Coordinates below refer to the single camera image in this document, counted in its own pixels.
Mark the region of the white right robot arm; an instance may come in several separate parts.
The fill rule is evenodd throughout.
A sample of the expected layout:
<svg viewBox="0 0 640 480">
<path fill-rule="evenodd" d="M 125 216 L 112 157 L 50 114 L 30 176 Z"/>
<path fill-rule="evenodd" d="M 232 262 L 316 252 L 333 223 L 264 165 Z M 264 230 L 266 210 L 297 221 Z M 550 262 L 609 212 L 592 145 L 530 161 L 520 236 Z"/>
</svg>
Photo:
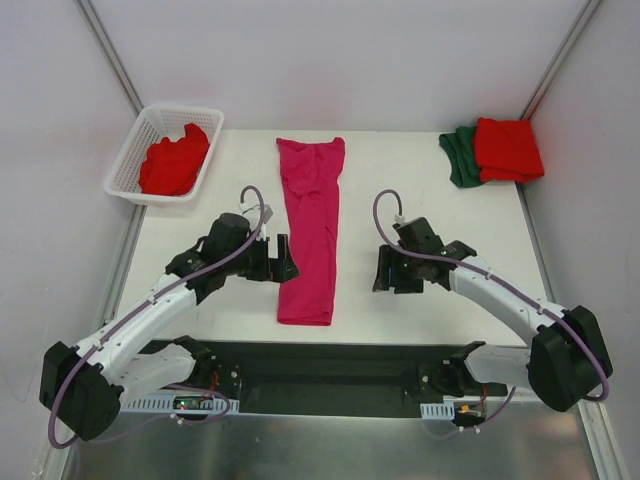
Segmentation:
<svg viewBox="0 0 640 480">
<path fill-rule="evenodd" d="M 379 248 L 373 291 L 421 293 L 425 283 L 438 285 L 480 306 L 523 343 L 469 343 L 430 374 L 435 390 L 462 397 L 485 384 L 524 387 L 559 412 L 581 400 L 607 398 L 613 367 L 590 310 L 526 294 L 465 243 L 443 243 L 423 217 L 407 221 L 398 215 L 393 229 L 398 240 Z"/>
</svg>

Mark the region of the pink t shirt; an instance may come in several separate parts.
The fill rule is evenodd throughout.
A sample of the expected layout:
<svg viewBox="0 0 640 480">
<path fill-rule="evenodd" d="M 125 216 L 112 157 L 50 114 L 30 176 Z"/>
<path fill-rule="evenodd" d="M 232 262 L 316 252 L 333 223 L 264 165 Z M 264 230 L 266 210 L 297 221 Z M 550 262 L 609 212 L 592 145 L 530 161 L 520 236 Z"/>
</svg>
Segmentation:
<svg viewBox="0 0 640 480">
<path fill-rule="evenodd" d="M 290 230 L 290 252 L 299 276 L 281 285 L 277 321 L 329 326 L 337 281 L 340 187 L 346 156 L 342 138 L 328 143 L 276 140 Z"/>
</svg>

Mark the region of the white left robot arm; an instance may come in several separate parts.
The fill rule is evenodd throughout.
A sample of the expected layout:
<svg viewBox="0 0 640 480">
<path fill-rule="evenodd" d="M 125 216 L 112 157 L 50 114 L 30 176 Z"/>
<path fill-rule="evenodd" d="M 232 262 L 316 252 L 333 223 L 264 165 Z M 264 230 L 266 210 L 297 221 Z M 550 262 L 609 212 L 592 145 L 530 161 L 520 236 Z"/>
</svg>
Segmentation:
<svg viewBox="0 0 640 480">
<path fill-rule="evenodd" d="M 243 203 L 240 208 L 240 213 L 221 214 L 207 235 L 176 255 L 127 313 L 73 346 L 58 342 L 47 350 L 39 400 L 51 413 L 51 427 L 63 423 L 74 439 L 90 441 L 124 407 L 163 387 L 178 384 L 211 394 L 236 386 L 223 380 L 213 353 L 188 335 L 153 354 L 142 350 L 232 276 L 277 284 L 298 276 L 287 235 L 277 237 L 277 257 L 269 255 L 270 206 Z"/>
</svg>

